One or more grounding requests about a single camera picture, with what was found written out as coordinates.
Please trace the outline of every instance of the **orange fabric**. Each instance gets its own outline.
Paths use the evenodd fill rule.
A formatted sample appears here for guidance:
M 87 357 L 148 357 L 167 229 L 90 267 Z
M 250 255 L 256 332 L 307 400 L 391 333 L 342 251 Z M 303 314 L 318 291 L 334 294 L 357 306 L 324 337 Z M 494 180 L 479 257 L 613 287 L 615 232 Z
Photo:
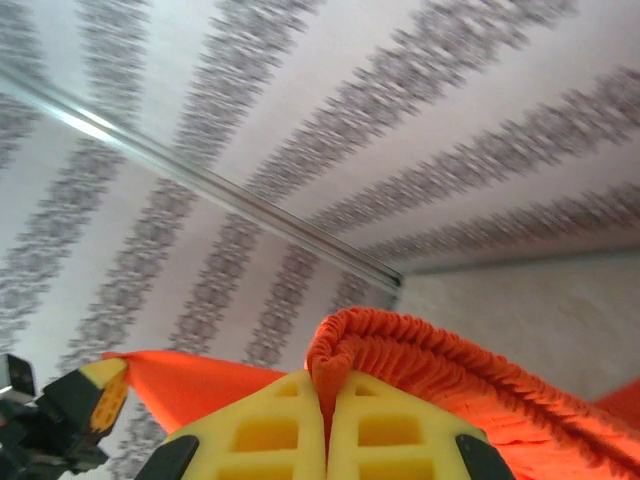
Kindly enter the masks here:
M 607 395 L 596 406 L 640 430 L 640 379 Z
M 169 351 L 106 353 L 128 363 L 127 381 L 168 432 L 266 387 L 284 373 Z
M 518 479 L 640 479 L 638 431 L 420 319 L 341 311 L 318 328 L 306 365 L 327 432 L 356 369 L 484 429 Z

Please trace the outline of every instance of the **yellow foam pad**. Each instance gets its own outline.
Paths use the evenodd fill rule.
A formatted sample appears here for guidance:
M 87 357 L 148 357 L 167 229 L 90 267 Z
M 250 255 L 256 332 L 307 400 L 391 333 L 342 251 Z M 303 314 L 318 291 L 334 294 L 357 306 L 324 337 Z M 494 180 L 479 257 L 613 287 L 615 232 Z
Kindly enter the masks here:
M 455 437 L 484 433 L 361 372 L 337 397 L 327 480 L 469 480 Z
M 79 370 L 98 390 L 103 390 L 91 415 L 90 426 L 94 432 L 104 432 L 113 426 L 127 398 L 127 362 L 112 358 L 84 365 Z
M 324 480 L 322 414 L 306 370 L 193 422 L 200 445 L 181 480 Z

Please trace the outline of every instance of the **rectangular hole in sponge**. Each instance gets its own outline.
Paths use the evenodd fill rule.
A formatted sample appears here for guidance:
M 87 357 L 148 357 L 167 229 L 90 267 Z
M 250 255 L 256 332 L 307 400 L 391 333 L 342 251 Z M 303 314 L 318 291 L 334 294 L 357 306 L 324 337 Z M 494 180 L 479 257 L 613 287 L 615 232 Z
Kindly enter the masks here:
M 293 480 L 293 466 L 227 467 L 218 472 L 216 480 Z
M 298 422 L 294 418 L 252 419 L 238 427 L 233 452 L 268 452 L 298 448 Z
M 360 465 L 359 480 L 435 480 L 427 460 L 403 459 Z
M 358 446 L 419 445 L 422 443 L 420 430 L 418 420 L 411 415 L 366 416 L 358 425 Z

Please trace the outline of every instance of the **orange microfiber cloth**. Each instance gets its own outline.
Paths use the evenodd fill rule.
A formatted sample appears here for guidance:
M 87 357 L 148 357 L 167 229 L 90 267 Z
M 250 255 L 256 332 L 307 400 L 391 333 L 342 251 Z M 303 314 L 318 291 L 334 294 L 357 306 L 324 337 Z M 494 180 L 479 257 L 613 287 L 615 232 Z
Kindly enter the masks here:
M 283 375 L 173 352 L 123 357 L 131 385 L 169 431 Z M 306 366 L 327 433 L 336 394 L 356 369 L 485 430 L 518 479 L 640 479 L 640 432 L 423 320 L 343 310 L 318 328 Z

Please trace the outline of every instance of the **wallpaper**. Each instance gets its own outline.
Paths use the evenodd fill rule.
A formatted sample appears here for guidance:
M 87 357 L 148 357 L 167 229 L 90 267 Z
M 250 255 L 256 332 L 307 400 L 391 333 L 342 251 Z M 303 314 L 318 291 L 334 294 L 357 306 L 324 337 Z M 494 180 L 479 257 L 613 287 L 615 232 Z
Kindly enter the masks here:
M 3 145 L 12 164 L 0 179 L 0 351 L 31 361 L 39 387 L 105 351 L 170 349 L 294 370 L 327 314 L 391 307 L 389 294 L 353 274 L 4 101 L 4 114 L 28 112 L 32 122 Z M 118 181 L 100 186 L 116 171 Z M 171 197 L 158 199 L 158 185 Z M 162 209 L 150 211 L 149 195 Z M 113 459 L 88 478 L 133 478 L 163 438 L 133 398 L 105 441 Z
M 0 68 L 408 273 L 640 244 L 638 24 L 637 0 L 0 0 Z M 0 200 L 0 351 L 41 382 L 138 348 L 292 369 L 327 312 L 390 304 L 1 85 Z M 122 425 L 95 478 L 162 438 L 135 402 Z

